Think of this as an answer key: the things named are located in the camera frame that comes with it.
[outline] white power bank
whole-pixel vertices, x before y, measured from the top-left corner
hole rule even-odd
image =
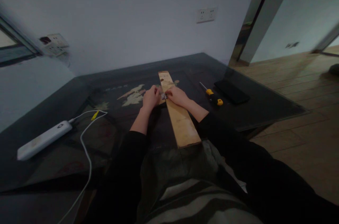
[[[55,125],[18,149],[17,160],[26,161],[72,129],[67,121]]]

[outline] black jacket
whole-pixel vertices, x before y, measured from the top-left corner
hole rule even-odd
[[[327,223],[335,220],[338,223],[339,207],[318,196],[296,172],[273,159],[264,148],[246,140],[211,113],[199,126],[225,157],[236,177],[246,182],[248,194],[223,172],[219,178],[225,187],[264,223]],[[142,133],[130,131],[126,135],[89,207],[86,223],[106,223],[109,219],[113,223],[135,222],[141,197],[140,167],[148,145],[147,137]]]

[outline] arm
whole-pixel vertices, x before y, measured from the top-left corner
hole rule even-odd
[[[149,142],[146,138],[151,111],[158,102],[155,86],[146,91],[143,106],[126,134],[88,209],[85,222],[134,223],[141,197],[140,168]]]
[[[295,171],[273,159],[263,147],[248,141],[234,128],[189,100],[180,89],[173,88],[168,94],[173,102],[194,116],[236,177],[247,183],[253,208],[263,219],[276,222],[284,216],[289,220],[323,221],[338,217],[337,206],[316,195]]]

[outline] black smartphone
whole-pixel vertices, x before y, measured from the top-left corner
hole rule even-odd
[[[214,83],[214,85],[233,103],[241,104],[249,101],[250,96],[241,91],[231,82],[221,80]]]

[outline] hand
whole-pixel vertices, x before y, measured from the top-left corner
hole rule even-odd
[[[183,90],[175,86],[172,86],[170,89],[168,89],[166,94],[171,101],[183,108],[187,108],[187,105],[191,101]]]
[[[151,112],[153,108],[158,104],[159,102],[159,90],[158,88],[153,85],[149,90],[146,91],[144,94],[144,98],[142,99],[142,107]]]

